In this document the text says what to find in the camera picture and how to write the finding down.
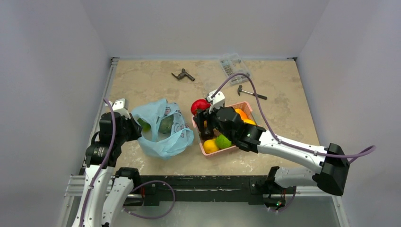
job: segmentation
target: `white wall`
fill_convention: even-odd
[[[286,58],[328,0],[82,0],[111,56]]]
[[[79,0],[0,1],[0,223],[55,226],[109,59]]]
[[[401,1],[330,0],[297,65],[322,144],[347,154],[352,226],[401,222]]]

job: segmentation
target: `wooden tabletop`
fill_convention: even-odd
[[[252,81],[258,94],[268,97],[260,100],[262,109],[274,132],[303,143],[318,145],[314,123],[299,78],[296,64],[288,61],[244,61],[252,72]],[[185,68],[195,77],[178,81],[171,73]],[[176,102],[193,130],[190,112],[193,101],[204,98],[226,79],[217,60],[142,61],[120,60],[110,92],[110,101],[126,98],[129,111],[138,105],[166,98]],[[249,82],[243,90],[251,91]],[[253,109],[258,125],[266,127],[258,111],[255,97],[237,94],[238,86],[227,84],[222,92],[226,105],[247,101]],[[122,146],[117,167],[135,167],[141,175],[266,175],[272,166],[293,167],[297,164],[279,157],[241,150],[211,157],[202,154],[194,133],[193,144],[169,160],[146,156],[137,141]]]

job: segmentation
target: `hammer head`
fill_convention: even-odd
[[[237,92],[238,92],[238,95],[240,96],[241,95],[241,92],[242,91],[242,85],[240,85],[239,87],[238,87],[238,89],[237,89]]]

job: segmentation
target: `black tool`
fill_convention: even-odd
[[[242,90],[242,85],[240,85],[240,86],[238,87],[237,92],[238,92],[238,95],[239,95],[239,96],[241,95],[240,92],[244,92],[244,93],[247,93],[247,94],[250,94],[250,95],[255,96],[255,93]],[[267,100],[267,97],[266,97],[266,96],[258,95],[258,97],[261,98],[261,99]]]
[[[181,79],[184,78],[184,77],[188,77],[191,81],[194,81],[194,80],[195,80],[195,78],[194,78],[193,76],[189,75],[189,73],[187,73],[187,72],[185,71],[185,69],[182,69],[182,70],[181,70],[181,73],[178,74],[178,76],[174,75],[174,73],[171,73],[171,75],[173,75],[173,76],[174,76],[175,78],[177,78],[178,80],[181,80]]]

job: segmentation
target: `yellow fruit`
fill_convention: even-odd
[[[256,125],[256,123],[255,123],[254,121],[249,120],[249,119],[245,119],[245,120],[244,120],[244,123]]]
[[[220,150],[214,140],[207,140],[203,143],[203,149],[205,150],[206,154],[210,154]]]
[[[246,113],[243,110],[235,109],[235,111],[241,116],[242,120],[248,119],[248,116],[246,115]]]

